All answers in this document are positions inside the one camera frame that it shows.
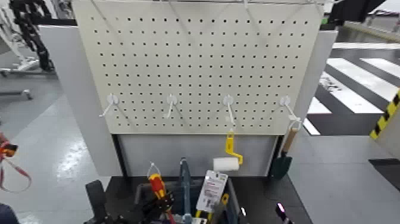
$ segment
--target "yellow and black hazard tape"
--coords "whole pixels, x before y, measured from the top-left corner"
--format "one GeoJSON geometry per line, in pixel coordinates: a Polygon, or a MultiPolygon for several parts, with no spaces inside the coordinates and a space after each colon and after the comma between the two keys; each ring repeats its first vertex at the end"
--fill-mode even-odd
{"type": "Polygon", "coordinates": [[[392,102],[389,103],[383,116],[381,116],[376,124],[374,130],[372,130],[370,136],[373,139],[377,139],[379,134],[386,128],[390,118],[395,114],[396,110],[400,107],[400,91],[393,98],[392,102]]]}

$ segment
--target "white stripe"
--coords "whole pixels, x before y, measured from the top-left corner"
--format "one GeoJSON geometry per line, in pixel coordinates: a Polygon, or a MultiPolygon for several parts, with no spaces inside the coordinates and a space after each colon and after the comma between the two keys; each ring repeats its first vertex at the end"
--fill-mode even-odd
{"type": "Polygon", "coordinates": [[[351,111],[356,114],[379,114],[383,113],[372,103],[349,89],[343,83],[324,72],[321,76],[320,83],[327,89],[336,99],[345,104],[351,111]]]}
{"type": "Polygon", "coordinates": [[[396,77],[400,77],[400,66],[397,64],[386,61],[383,58],[360,58],[361,60],[369,63],[378,69],[381,69],[387,73],[390,73],[396,77]]]}
{"type": "Polygon", "coordinates": [[[313,97],[307,114],[332,114],[317,98],[313,97]]]}
{"type": "Polygon", "coordinates": [[[306,118],[303,122],[304,127],[310,135],[321,135],[321,133],[314,127],[314,125],[306,118]]]}
{"type": "Polygon", "coordinates": [[[387,101],[391,101],[398,91],[398,87],[343,58],[329,58],[327,63],[387,101]]]}
{"type": "Polygon", "coordinates": [[[400,43],[334,43],[333,49],[400,49],[400,43]]]}

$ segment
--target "blue handle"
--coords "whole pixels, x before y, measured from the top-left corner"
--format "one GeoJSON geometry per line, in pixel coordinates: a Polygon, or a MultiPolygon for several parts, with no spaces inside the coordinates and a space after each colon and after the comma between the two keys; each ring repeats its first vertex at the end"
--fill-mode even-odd
{"type": "Polygon", "coordinates": [[[180,159],[180,172],[179,172],[179,184],[183,187],[183,208],[184,215],[183,220],[185,224],[192,223],[192,215],[190,213],[190,171],[186,158],[180,159]]]}

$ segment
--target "white label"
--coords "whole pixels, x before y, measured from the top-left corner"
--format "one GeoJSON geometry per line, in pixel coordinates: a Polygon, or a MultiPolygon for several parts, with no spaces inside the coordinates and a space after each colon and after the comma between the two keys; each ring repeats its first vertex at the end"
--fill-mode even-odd
{"type": "Polygon", "coordinates": [[[203,218],[193,218],[192,224],[207,224],[207,219],[203,218]]]}
{"type": "Polygon", "coordinates": [[[201,188],[199,200],[196,209],[206,212],[213,212],[214,205],[221,200],[228,175],[207,170],[203,187],[201,188]]]}

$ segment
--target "wooden handle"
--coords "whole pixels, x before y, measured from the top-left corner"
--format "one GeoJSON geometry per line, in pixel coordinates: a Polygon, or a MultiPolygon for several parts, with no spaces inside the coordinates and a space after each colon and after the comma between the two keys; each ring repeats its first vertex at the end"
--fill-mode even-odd
{"type": "Polygon", "coordinates": [[[283,145],[282,151],[287,153],[290,149],[290,146],[292,145],[293,139],[295,139],[295,136],[297,134],[297,132],[299,131],[299,129],[297,128],[291,128],[289,131],[289,134],[286,138],[286,142],[283,145]]]}

